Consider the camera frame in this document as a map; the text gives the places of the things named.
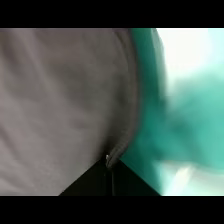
fabric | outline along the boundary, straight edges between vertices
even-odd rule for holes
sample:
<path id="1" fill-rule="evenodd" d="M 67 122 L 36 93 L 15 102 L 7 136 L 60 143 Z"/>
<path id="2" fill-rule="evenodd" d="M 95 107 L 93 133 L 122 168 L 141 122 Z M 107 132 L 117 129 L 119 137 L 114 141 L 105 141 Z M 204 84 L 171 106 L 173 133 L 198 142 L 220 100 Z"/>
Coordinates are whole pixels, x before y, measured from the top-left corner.
<path id="1" fill-rule="evenodd" d="M 0 30 L 0 195 L 58 195 L 114 146 L 130 51 L 128 29 Z"/>

